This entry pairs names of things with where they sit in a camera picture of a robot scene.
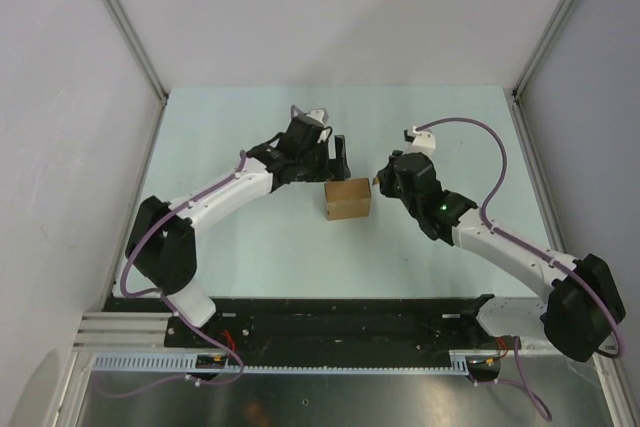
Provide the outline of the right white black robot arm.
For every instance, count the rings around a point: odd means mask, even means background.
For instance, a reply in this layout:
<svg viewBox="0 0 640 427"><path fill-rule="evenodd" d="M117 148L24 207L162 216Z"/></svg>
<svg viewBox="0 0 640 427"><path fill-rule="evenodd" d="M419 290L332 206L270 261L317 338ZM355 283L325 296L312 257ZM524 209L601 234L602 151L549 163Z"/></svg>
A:
<svg viewBox="0 0 640 427"><path fill-rule="evenodd" d="M461 323L462 338L469 346L484 348L496 336L542 333L562 354L585 362L600 352L625 318L624 304L603 259L544 251L490 226L474 201L441 187L425 154L393 151L374 182L383 196L402 202L428 238L485 259L527 286L545 305L532 328L525 329L523 316L508 321L498 316L495 301L485 302Z"/></svg>

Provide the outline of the brown cardboard express box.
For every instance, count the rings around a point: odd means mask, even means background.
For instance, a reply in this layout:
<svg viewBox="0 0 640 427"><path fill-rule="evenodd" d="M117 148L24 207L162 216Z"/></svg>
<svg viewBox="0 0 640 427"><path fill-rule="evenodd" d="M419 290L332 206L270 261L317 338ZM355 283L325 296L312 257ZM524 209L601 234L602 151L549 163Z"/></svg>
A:
<svg viewBox="0 0 640 427"><path fill-rule="evenodd" d="M365 218L371 209L371 186L366 178L329 181L324 185L329 221Z"/></svg>

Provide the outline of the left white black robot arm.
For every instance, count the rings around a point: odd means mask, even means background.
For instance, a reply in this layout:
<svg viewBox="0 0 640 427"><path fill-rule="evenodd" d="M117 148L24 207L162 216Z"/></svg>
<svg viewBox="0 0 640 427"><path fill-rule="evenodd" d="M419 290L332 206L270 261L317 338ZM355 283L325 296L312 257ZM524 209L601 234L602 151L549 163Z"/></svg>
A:
<svg viewBox="0 0 640 427"><path fill-rule="evenodd" d="M221 323L216 305L196 280L197 237L244 205L291 183L344 181L351 172L346 139L336 135L325 111L295 113L287 129L240 154L236 167L202 190L163 201L146 198L138 207L125 248L121 294L131 270L151 282L171 310L186 321L197 345L214 344Z"/></svg>

